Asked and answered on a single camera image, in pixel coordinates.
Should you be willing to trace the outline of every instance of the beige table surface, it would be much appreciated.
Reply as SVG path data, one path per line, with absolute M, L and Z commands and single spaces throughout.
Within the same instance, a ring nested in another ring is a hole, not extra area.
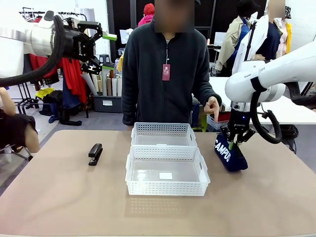
M 0 197 L 0 233 L 25 236 L 291 236 L 316 233 L 316 176 L 284 145 L 255 135 L 246 171 L 229 174 L 216 134 L 196 133 L 204 197 L 129 196 L 130 132 L 59 131 Z M 89 149 L 102 143 L 96 167 Z

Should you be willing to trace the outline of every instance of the navy blue pouch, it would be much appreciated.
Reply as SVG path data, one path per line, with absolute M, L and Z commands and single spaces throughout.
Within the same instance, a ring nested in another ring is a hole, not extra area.
M 214 149 L 216 155 L 228 172 L 248 169 L 248 163 L 239 147 L 234 143 L 233 149 L 229 150 L 228 141 L 222 133 L 217 135 Z

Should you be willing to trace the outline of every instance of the white wall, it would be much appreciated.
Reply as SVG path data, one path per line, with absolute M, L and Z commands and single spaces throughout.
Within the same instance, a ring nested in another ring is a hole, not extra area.
M 292 8 L 292 19 L 287 21 L 292 24 L 291 51 L 294 51 L 314 40 L 316 0 L 286 0 L 286 5 Z
M 93 8 L 95 20 L 101 23 L 103 31 L 109 30 L 106 0 L 0 0 L 2 9 L 5 7 L 15 8 L 22 11 L 22 7 L 32 7 L 34 11 L 53 10 L 79 12 L 79 8 Z M 110 42 L 99 39 L 96 42 L 96 54 L 110 54 Z

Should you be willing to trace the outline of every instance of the dark fleece jacket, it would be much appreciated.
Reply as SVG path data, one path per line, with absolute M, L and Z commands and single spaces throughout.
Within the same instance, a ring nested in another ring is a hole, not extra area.
M 162 81 L 162 66 L 170 64 L 170 80 Z M 178 33 L 169 44 L 155 33 L 155 19 L 136 28 L 123 60 L 123 123 L 189 123 L 192 93 L 205 106 L 209 97 L 222 100 L 209 83 L 209 53 L 205 37 L 195 30 Z

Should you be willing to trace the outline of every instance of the floor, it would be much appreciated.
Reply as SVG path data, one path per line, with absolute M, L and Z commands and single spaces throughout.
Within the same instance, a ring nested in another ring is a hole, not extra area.
M 62 83 L 54 84 L 55 89 L 61 89 Z M 31 95 L 35 94 L 35 90 L 29 86 Z M 19 90 L 12 87 L 9 90 L 13 98 L 17 98 Z M 39 133 L 40 147 L 43 147 L 49 138 L 59 130 L 77 129 L 77 130 L 127 130 L 122 124 L 122 114 L 107 114 L 90 112 L 89 118 L 86 118 L 84 112 L 80 112 L 73 121 L 81 120 L 82 126 L 67 126 L 55 122 L 48 123 L 48 118 L 38 113 L 37 109 L 27 110 L 27 114 L 34 116 L 37 123 L 37 131 Z M 299 137 L 296 139 L 297 156 L 314 172 L 316 172 L 316 126 L 315 125 L 297 125 Z M 20 171 L 28 164 L 27 161 L 12 154 L 0 154 L 0 196 L 10 185 Z

